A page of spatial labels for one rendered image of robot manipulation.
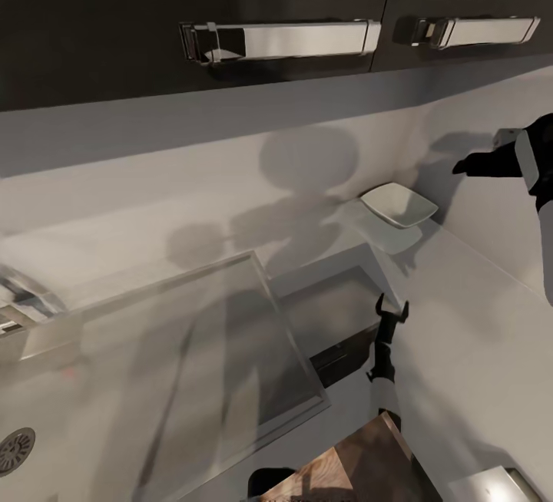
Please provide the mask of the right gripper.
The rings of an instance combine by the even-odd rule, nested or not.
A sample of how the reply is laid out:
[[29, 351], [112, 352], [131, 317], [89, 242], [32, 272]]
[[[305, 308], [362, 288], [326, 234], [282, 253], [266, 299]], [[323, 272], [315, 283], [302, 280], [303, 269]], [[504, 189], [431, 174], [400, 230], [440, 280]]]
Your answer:
[[452, 174], [466, 173], [467, 177], [523, 177], [520, 170], [510, 170], [502, 163], [503, 148], [493, 153], [472, 153], [460, 160]]

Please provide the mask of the bowl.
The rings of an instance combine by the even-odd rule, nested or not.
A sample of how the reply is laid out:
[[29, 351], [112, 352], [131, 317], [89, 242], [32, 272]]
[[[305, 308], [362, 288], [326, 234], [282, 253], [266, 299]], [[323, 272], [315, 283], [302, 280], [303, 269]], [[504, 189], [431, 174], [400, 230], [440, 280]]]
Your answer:
[[369, 211], [399, 230], [417, 225], [439, 210], [431, 200], [396, 182], [374, 188], [361, 200]]

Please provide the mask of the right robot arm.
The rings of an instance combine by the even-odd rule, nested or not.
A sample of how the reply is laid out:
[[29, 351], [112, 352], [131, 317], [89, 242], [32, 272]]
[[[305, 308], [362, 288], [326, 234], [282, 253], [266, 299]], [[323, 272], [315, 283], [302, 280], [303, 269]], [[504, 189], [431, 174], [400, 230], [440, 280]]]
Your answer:
[[523, 177], [536, 208], [546, 300], [553, 306], [553, 113], [530, 127], [500, 129], [491, 153], [472, 153], [460, 160], [452, 174], [467, 177]]

